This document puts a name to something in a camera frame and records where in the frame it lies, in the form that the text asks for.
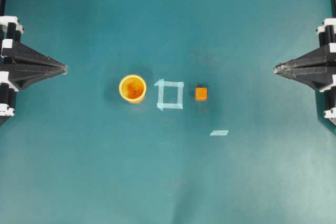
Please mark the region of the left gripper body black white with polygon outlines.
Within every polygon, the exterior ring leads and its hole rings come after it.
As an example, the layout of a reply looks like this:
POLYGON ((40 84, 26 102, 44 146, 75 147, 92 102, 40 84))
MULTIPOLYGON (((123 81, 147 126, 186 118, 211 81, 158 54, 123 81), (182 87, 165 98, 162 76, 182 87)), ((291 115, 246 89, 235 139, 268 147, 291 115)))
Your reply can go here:
POLYGON ((9 70, 5 67, 13 64, 9 56, 2 53, 3 49, 12 49, 15 41, 20 42, 24 33, 23 26, 16 16, 1 16, 1 125, 15 115, 16 95, 18 89, 9 80, 9 70))

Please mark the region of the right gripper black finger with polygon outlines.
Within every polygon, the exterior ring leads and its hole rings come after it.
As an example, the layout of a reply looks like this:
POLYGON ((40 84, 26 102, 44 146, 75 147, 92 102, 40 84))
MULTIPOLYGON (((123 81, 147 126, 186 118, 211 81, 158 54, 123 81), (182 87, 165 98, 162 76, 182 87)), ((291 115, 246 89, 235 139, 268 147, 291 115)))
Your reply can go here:
POLYGON ((304 67, 274 71, 275 74, 287 79, 303 83, 314 90, 321 90, 333 84, 335 67, 304 67))
POLYGON ((335 67, 335 43, 329 43, 299 58, 279 63, 274 67, 274 71, 319 66, 335 67))

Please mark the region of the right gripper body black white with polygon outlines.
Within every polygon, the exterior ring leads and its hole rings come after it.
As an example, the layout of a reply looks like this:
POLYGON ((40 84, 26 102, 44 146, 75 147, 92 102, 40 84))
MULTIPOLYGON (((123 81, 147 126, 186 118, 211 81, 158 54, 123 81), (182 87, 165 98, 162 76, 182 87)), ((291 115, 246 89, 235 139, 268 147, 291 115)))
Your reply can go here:
POLYGON ((335 125, 335 18, 326 18, 316 30, 320 47, 326 46, 330 59, 327 59, 327 74, 331 81, 319 92, 324 94, 325 110, 323 116, 335 125))

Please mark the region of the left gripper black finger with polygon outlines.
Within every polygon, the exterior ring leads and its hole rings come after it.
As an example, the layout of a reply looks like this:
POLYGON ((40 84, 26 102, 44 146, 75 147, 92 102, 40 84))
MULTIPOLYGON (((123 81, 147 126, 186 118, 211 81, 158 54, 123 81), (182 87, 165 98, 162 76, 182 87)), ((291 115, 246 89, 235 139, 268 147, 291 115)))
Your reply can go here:
POLYGON ((66 74, 68 67, 40 66, 27 64, 1 64, 1 84, 8 84, 16 92, 45 79, 66 74))
POLYGON ((67 69, 67 66, 61 62, 45 56, 13 39, 4 39, 2 41, 1 56, 6 63, 23 63, 67 69))

